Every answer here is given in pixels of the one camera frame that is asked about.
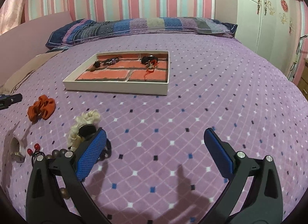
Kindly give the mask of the black scrunchie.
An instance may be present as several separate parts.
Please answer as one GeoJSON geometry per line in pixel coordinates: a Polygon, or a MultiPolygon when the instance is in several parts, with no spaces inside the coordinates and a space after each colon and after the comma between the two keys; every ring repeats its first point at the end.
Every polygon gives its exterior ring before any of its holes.
{"type": "Polygon", "coordinates": [[[141,58],[141,63],[146,65],[149,63],[157,63],[158,62],[158,58],[156,56],[153,55],[149,55],[149,56],[144,56],[141,58]]]}

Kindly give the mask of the brown pendant item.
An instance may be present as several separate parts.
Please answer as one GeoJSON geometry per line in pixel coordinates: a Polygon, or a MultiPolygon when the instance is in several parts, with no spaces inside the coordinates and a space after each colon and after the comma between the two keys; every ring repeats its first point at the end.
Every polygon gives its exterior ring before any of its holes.
{"type": "Polygon", "coordinates": [[[101,66],[101,62],[100,62],[100,61],[96,61],[96,62],[92,65],[90,71],[93,72],[93,71],[99,69],[100,66],[101,66]]]}

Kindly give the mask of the wooden drawer nightstand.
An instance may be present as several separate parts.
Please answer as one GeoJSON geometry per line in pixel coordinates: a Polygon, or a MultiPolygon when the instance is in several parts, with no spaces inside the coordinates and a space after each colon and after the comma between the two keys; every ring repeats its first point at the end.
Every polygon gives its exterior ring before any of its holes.
{"type": "Polygon", "coordinates": [[[305,66],[304,66],[304,70],[302,72],[300,81],[298,82],[298,89],[301,91],[301,93],[307,99],[307,97],[308,97],[308,63],[307,63],[307,59],[305,61],[305,66]]]}

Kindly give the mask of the patchwork blue purple pillow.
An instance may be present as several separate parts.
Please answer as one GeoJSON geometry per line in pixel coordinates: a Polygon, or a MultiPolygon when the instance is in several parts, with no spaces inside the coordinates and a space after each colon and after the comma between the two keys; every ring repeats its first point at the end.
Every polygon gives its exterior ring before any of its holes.
{"type": "Polygon", "coordinates": [[[237,28],[237,24],[200,17],[137,18],[104,22],[80,19],[53,31],[45,46],[53,49],[61,46],[75,46],[97,39],[161,32],[234,37],[237,28]]]}

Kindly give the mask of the pink headboard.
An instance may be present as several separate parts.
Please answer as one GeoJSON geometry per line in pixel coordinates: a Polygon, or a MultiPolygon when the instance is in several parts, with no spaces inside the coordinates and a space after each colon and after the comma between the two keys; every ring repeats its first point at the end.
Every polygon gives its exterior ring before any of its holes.
{"type": "Polygon", "coordinates": [[[1,85],[36,55],[45,53],[51,33],[72,22],[68,11],[23,23],[1,35],[1,85]]]}

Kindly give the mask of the white tray brick pattern liner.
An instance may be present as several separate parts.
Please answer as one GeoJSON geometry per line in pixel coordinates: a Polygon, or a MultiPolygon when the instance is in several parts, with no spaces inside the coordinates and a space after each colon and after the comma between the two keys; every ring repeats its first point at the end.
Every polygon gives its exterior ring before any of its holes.
{"type": "Polygon", "coordinates": [[[63,83],[69,91],[166,96],[169,77],[168,51],[135,50],[96,53],[69,74],[63,83]],[[156,56],[158,62],[142,64],[141,58],[149,55],[156,56]],[[100,61],[101,66],[91,72],[96,61],[100,61]]]}

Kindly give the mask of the white wardrobe with decals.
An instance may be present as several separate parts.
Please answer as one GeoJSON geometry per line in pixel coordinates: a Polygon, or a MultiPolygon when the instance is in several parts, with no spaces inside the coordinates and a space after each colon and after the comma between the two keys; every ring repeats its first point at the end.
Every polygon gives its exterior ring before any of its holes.
{"type": "Polygon", "coordinates": [[[236,23],[244,46],[288,74],[301,27],[298,0],[238,0],[236,23]]]}

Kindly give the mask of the cream white scrunchie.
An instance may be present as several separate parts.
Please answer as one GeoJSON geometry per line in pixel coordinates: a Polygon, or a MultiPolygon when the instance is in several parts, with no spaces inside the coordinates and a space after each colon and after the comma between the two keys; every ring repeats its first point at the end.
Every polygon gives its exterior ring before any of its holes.
{"type": "Polygon", "coordinates": [[[101,120],[101,115],[97,110],[91,110],[88,112],[82,113],[80,116],[77,116],[75,121],[76,123],[71,126],[68,137],[67,137],[67,147],[73,152],[77,150],[79,145],[85,140],[84,137],[79,135],[79,129],[85,125],[94,125],[98,126],[98,123],[101,120]]]}

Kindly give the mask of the purple dotted bed cover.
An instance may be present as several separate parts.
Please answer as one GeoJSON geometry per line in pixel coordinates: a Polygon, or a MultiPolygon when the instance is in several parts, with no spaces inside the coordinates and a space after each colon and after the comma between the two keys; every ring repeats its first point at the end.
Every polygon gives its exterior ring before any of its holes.
{"type": "Polygon", "coordinates": [[[307,100],[234,39],[143,34],[89,42],[50,59],[18,91],[23,101],[1,111],[1,187],[21,215],[32,166],[30,158],[12,162],[11,139],[49,154],[66,147],[76,117],[90,110],[101,115],[112,155],[84,186],[113,223],[199,222],[227,184],[204,145],[207,128],[248,157],[273,157],[285,216],[307,189],[307,100]],[[169,52],[167,96],[65,90],[63,80],[94,54],[129,50],[169,52]],[[41,95],[56,108],[32,123],[27,111],[41,95]]]}

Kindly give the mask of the orange scrunchie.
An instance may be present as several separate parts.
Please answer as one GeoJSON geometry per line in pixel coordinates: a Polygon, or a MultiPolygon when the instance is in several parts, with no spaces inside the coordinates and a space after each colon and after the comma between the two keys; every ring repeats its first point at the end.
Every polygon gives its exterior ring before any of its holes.
{"type": "Polygon", "coordinates": [[[48,120],[54,113],[55,108],[56,103],[53,98],[41,95],[38,100],[28,108],[27,115],[32,123],[36,123],[40,119],[48,120]]]}

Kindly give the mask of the beige sheet edge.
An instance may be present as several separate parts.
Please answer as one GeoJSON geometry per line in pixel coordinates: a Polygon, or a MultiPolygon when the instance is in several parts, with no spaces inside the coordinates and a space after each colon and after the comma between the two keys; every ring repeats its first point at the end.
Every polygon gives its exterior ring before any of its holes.
{"type": "Polygon", "coordinates": [[[51,58],[64,50],[43,53],[35,56],[19,70],[17,70],[5,83],[1,86],[1,94],[12,95],[26,81],[32,73],[37,71],[41,66],[48,62],[51,58]]]}

